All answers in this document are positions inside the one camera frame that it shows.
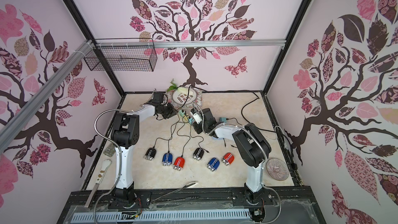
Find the red electric shaver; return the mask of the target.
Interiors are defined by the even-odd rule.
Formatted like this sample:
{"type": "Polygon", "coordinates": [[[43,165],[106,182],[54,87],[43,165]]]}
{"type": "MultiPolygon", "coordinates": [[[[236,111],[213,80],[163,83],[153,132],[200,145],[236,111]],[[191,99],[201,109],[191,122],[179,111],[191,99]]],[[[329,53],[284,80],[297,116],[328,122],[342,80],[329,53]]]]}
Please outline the red electric shaver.
{"type": "Polygon", "coordinates": [[[173,164],[173,169],[181,171],[184,167],[185,159],[183,157],[177,157],[173,164]]]}
{"type": "Polygon", "coordinates": [[[231,152],[227,152],[223,157],[222,157],[222,162],[225,166],[229,166],[233,163],[235,160],[235,156],[231,152]]]}

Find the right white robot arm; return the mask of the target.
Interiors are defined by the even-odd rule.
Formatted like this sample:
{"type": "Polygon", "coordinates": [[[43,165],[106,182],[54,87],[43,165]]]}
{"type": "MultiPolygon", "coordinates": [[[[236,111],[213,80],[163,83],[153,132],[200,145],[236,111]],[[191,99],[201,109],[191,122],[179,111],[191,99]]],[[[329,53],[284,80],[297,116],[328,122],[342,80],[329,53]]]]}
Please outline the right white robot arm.
{"type": "Polygon", "coordinates": [[[209,108],[192,109],[190,115],[199,129],[199,134],[204,133],[217,139],[235,142],[242,160],[248,167],[245,185],[250,192],[259,192],[264,186],[265,163],[272,151],[260,129],[254,123],[241,126],[216,121],[209,108]]]}

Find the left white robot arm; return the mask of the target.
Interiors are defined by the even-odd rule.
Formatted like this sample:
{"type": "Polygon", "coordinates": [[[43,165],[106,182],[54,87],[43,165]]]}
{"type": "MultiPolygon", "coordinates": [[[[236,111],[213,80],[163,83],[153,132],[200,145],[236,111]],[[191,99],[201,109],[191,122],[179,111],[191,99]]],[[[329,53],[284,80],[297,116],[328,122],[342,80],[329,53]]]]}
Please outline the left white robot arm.
{"type": "Polygon", "coordinates": [[[140,124],[142,121],[155,115],[161,115],[164,119],[177,114],[173,105],[166,100],[162,92],[154,92],[148,102],[137,110],[120,110],[114,120],[110,138],[119,147],[117,148],[117,176],[116,189],[127,190],[133,183],[132,163],[134,146],[140,138],[140,124]]]}

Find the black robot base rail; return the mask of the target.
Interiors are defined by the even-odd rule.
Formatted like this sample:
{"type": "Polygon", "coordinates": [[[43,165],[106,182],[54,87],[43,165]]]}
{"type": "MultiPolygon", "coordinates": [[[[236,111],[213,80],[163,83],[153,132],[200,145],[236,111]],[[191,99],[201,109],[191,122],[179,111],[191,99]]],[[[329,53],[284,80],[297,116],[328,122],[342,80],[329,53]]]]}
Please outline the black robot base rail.
{"type": "Polygon", "coordinates": [[[70,194],[60,224],[323,224],[308,186],[262,189],[198,188],[133,189],[128,196],[100,190],[70,194]]]}

